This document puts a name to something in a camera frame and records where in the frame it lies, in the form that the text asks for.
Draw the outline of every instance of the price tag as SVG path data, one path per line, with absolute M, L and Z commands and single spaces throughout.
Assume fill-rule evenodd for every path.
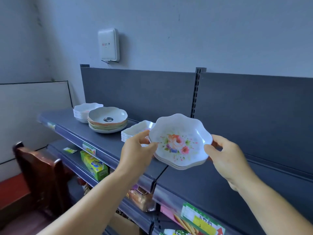
M 183 230 L 164 229 L 164 232 L 160 233 L 160 235 L 192 235 L 192 234 Z
M 76 153 L 76 152 L 77 152 L 77 150 L 74 150 L 74 149 L 71 149 L 71 148 L 64 148 L 63 150 L 64 150 L 64 151 L 67 151 L 67 152 L 70 153 L 70 154 L 73 154 L 73 153 Z
M 225 228 L 189 203 L 184 203 L 181 217 L 208 235 L 223 235 Z
M 48 122 L 47 126 L 53 130 L 55 130 L 55 124 Z
M 83 150 L 90 153 L 91 155 L 96 155 L 96 149 L 85 142 L 83 142 Z

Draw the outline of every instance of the white board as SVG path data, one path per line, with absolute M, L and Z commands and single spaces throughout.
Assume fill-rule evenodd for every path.
M 72 103 L 67 81 L 0 84 L 0 164 L 14 158 L 12 146 L 19 141 L 37 150 L 60 139 L 58 134 L 37 122 L 37 115 L 45 110 L 69 107 Z M 8 168 L 3 168 L 7 166 L 7 163 L 1 165 L 1 180 L 6 178 Z

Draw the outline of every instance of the person's left hand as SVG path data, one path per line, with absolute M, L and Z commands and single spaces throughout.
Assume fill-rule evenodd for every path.
M 122 153 L 120 155 L 119 165 L 116 170 L 123 170 L 138 180 L 149 166 L 153 154 L 157 150 L 158 143 L 150 143 L 146 136 L 149 135 L 149 130 L 145 130 L 135 136 L 127 139 Z M 149 144 L 147 147 L 142 147 L 141 144 Z

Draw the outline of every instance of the wall-mounted device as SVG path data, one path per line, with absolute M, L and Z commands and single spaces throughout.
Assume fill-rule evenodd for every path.
M 111 28 L 98 32 L 100 57 L 103 61 L 119 61 L 119 34 Z

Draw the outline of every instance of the red arrow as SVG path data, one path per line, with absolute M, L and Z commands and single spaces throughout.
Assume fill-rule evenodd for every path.
M 223 235 L 223 230 L 222 230 L 222 228 L 217 229 L 217 235 Z

